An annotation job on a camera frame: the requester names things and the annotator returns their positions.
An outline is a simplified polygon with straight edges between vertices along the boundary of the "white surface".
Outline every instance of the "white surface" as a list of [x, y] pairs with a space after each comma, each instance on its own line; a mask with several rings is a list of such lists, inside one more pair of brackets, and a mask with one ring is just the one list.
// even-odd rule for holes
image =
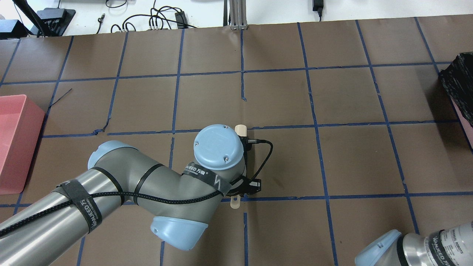
[[[35, 10], [57, 7], [57, 0], [30, 0]], [[110, 0], [116, 6], [123, 0]], [[62, 0], [61, 8], [75, 9], [76, 15], [65, 35], [94, 34], [97, 18], [105, 13], [101, 33], [110, 32], [113, 24], [134, 14], [149, 14], [153, 0], [130, 0], [127, 6], [109, 9], [105, 0]], [[170, 5], [182, 8], [188, 23], [196, 27], [219, 27], [223, 23], [223, 0], [157, 0], [156, 7]], [[312, 0], [246, 0], [248, 24], [274, 24], [318, 21], [312, 11]], [[18, 19], [11, 0], [0, 0], [0, 14], [6, 19]], [[472, 0], [325, 0], [323, 20], [367, 18], [401, 18], [439, 15], [473, 14]], [[174, 12], [166, 12], [174, 20]], [[32, 23], [22, 14], [28, 28]], [[138, 30], [147, 30], [148, 18], [130, 20]]]

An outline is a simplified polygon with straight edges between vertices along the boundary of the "blue joint cap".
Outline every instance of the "blue joint cap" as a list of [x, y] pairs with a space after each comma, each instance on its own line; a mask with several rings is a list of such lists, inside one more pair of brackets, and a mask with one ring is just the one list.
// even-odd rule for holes
[[151, 231], [164, 242], [180, 250], [191, 250], [209, 225], [186, 219], [156, 216]]
[[356, 256], [355, 265], [374, 266], [400, 236], [398, 230], [391, 230], [382, 235]]
[[138, 151], [138, 149], [136, 149], [135, 147], [120, 141], [104, 142], [97, 148], [95, 152], [90, 155], [89, 161], [87, 163], [87, 169], [91, 169], [92, 167], [94, 167], [98, 160], [100, 160], [100, 158], [102, 158], [107, 153], [119, 148], [133, 148]]
[[202, 129], [194, 140], [194, 157], [210, 170], [226, 170], [243, 158], [240, 137], [229, 126], [213, 124]]

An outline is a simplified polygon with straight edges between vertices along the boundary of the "robotic arm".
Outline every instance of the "robotic arm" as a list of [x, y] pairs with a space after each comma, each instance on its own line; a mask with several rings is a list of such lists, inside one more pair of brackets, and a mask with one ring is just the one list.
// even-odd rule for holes
[[221, 124], [204, 128], [182, 175], [132, 146], [103, 143], [86, 172], [0, 224], [0, 265], [52, 263], [126, 201], [155, 215], [155, 235], [176, 248], [192, 249], [223, 196], [246, 193], [254, 182], [244, 176], [251, 146], [246, 127], [240, 135]]

